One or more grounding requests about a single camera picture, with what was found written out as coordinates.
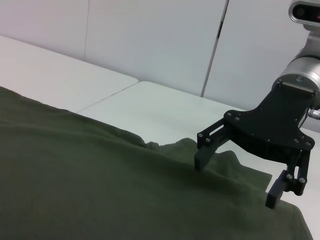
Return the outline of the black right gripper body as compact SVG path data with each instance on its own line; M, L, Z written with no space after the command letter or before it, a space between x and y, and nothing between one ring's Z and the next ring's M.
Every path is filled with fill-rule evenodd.
M299 128L314 99L312 92L277 84L255 109L227 111L223 126L228 138L248 153L300 165L315 145Z

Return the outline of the dark green shirt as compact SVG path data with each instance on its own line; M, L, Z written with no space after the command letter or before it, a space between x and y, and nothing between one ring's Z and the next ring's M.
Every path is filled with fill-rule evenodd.
M146 143L0 87L0 240L313 240L271 176L196 142Z

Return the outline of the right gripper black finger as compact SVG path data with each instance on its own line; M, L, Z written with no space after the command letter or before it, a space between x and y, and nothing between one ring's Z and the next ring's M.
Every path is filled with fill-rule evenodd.
M226 120L222 118L197 134L197 152L194 155L196 171L203 171L216 150L230 140L225 123Z
M274 209L283 192L293 192L302 196L308 182L310 150L294 150L289 154L286 170L283 170L267 193L265 206Z

